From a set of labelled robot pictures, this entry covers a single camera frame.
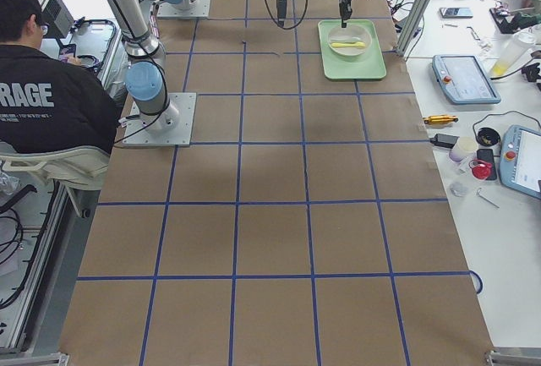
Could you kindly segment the white paper cup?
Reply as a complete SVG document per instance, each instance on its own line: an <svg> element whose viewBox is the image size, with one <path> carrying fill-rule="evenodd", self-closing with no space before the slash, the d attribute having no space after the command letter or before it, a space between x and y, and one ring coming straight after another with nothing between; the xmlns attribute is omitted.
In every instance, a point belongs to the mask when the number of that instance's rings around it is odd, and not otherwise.
<svg viewBox="0 0 541 366"><path fill-rule="evenodd" d="M478 150L478 143L475 139L462 136L452 146L449 152L449 158L455 163L460 163L466 158L474 156Z"/></svg>

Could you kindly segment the red round tape dispenser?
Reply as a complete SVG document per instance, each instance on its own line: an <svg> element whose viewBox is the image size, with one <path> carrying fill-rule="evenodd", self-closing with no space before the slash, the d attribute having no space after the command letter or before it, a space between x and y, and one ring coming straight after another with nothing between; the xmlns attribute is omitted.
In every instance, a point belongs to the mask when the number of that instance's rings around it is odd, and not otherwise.
<svg viewBox="0 0 541 366"><path fill-rule="evenodd" d="M472 175L478 180L487 180L491 176L493 165L489 162L473 159L469 162Z"/></svg>

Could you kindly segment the silver allen key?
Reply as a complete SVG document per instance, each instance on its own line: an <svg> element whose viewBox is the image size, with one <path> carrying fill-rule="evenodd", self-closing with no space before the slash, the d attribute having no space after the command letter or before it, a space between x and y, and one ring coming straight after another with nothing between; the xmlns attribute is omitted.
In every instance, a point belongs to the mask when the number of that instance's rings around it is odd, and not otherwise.
<svg viewBox="0 0 541 366"><path fill-rule="evenodd" d="M499 209L500 206L494 202L484 191L482 188L478 188L476 191L476 195L482 199L483 201L487 202L488 204L492 205L495 209Z"/></svg>

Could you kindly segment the black smartphone on table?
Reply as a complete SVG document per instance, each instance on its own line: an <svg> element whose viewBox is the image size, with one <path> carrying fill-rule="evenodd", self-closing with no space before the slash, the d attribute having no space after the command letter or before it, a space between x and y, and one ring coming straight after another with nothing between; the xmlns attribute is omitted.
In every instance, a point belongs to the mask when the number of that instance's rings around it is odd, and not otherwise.
<svg viewBox="0 0 541 366"><path fill-rule="evenodd" d="M458 8L440 8L440 17L442 19L472 19L473 11L467 7Z"/></svg>

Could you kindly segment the blue teach pendant far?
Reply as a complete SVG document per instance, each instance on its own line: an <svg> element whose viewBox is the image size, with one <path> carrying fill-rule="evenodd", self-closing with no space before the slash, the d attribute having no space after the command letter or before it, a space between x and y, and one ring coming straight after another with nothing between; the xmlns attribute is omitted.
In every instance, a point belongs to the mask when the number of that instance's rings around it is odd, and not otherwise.
<svg viewBox="0 0 541 366"><path fill-rule="evenodd" d="M500 95L478 57L461 54L435 55L431 65L436 81L453 104L500 103Z"/></svg>

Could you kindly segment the person in black jacket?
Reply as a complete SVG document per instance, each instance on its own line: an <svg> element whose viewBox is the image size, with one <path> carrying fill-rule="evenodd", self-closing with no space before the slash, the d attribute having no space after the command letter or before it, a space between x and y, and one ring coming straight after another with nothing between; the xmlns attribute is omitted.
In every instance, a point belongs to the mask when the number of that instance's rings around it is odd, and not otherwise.
<svg viewBox="0 0 541 366"><path fill-rule="evenodd" d="M101 81L41 52L38 0L1 0L1 140L22 154L79 146L111 152L118 109Z"/></svg>

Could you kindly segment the yellow plastic fork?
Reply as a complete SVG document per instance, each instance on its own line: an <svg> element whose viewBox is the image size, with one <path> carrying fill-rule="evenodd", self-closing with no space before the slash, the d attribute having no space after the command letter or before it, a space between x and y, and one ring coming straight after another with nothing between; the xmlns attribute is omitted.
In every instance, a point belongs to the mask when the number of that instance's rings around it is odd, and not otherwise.
<svg viewBox="0 0 541 366"><path fill-rule="evenodd" d="M357 48L357 49L364 49L367 47L367 45L362 41L356 41L356 42L332 42L331 43L332 48Z"/></svg>

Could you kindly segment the black power adapter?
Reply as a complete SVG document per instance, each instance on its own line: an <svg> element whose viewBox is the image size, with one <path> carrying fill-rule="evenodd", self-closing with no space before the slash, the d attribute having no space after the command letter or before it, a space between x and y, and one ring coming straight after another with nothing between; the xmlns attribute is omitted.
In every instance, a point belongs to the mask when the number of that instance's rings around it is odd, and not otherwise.
<svg viewBox="0 0 541 366"><path fill-rule="evenodd" d="M449 135L449 134L435 134L433 137L429 139L429 142L438 147L443 147L446 149L452 149L453 146L458 141L458 137L455 135Z"/></svg>

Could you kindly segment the brown paper table cover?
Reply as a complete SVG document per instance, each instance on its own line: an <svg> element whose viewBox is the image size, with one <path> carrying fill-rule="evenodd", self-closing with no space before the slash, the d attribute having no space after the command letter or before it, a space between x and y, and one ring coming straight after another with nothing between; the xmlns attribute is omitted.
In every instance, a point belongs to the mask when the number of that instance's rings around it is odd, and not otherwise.
<svg viewBox="0 0 541 366"><path fill-rule="evenodd" d="M163 20L192 143L113 151L60 339L72 365L481 365L491 348L386 0L387 74L325 77L337 0Z"/></svg>

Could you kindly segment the white speckled plate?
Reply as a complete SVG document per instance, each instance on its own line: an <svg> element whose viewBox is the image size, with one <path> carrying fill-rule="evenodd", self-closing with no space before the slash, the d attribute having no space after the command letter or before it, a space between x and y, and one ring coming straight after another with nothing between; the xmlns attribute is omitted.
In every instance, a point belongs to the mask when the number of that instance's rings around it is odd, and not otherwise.
<svg viewBox="0 0 541 366"><path fill-rule="evenodd" d="M357 48L332 48L332 42L356 42L362 41L367 47L364 49ZM327 42L334 53L341 56L356 57L366 53L372 45L372 37L369 31L362 25L349 24L346 28L338 25L332 28L328 34Z"/></svg>

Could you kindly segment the mint green tray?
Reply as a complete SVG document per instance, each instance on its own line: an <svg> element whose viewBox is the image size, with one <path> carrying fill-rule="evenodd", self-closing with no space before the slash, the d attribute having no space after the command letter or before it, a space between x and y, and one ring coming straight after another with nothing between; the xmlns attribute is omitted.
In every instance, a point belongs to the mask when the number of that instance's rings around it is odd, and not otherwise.
<svg viewBox="0 0 541 366"><path fill-rule="evenodd" d="M374 24L367 19L342 22L324 19L318 23L324 74L327 79L377 80L386 76Z"/></svg>

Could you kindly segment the aluminium frame post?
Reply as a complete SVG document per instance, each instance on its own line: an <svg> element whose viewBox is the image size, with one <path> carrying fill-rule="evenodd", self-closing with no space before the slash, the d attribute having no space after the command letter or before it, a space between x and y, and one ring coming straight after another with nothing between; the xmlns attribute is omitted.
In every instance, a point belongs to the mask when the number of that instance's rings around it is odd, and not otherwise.
<svg viewBox="0 0 541 366"><path fill-rule="evenodd" d="M404 56L409 43L413 39L413 35L417 30L421 18L424 16L424 11L427 8L430 0L414 0L412 9L407 16L406 23L403 25L401 34L396 45L396 53Z"/></svg>

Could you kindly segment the white office chair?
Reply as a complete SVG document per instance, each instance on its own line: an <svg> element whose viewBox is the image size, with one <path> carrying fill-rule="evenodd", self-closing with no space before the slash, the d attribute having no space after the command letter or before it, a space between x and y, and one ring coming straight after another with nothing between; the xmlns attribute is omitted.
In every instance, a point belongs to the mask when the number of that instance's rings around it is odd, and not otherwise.
<svg viewBox="0 0 541 366"><path fill-rule="evenodd" d="M88 217L90 210L80 205L75 191L101 190L109 159L106 152L94 146L35 154L1 153L5 172L28 172L42 183L52 180L61 183L81 218Z"/></svg>

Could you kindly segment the clear squeeze bottle yellow liquid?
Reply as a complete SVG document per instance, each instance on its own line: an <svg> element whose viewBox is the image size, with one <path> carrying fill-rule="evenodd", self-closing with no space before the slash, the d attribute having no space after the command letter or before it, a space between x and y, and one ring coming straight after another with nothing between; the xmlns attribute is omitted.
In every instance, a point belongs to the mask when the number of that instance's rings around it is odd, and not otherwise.
<svg viewBox="0 0 541 366"><path fill-rule="evenodd" d="M489 74L499 78L515 63L525 52L536 44L536 36L529 31L521 30L512 35L505 49L493 65Z"/></svg>

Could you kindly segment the blue teach pendant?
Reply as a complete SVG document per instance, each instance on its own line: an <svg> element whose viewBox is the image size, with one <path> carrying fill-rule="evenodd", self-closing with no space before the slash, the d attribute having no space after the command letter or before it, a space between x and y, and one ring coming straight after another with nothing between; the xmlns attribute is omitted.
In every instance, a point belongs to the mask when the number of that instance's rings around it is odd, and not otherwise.
<svg viewBox="0 0 541 366"><path fill-rule="evenodd" d="M510 126L502 139L499 172L506 187L540 199L540 132Z"/></svg>
<svg viewBox="0 0 541 366"><path fill-rule="evenodd" d="M431 65L436 81L453 104L500 103L500 95L478 57L461 54L435 55Z"/></svg>

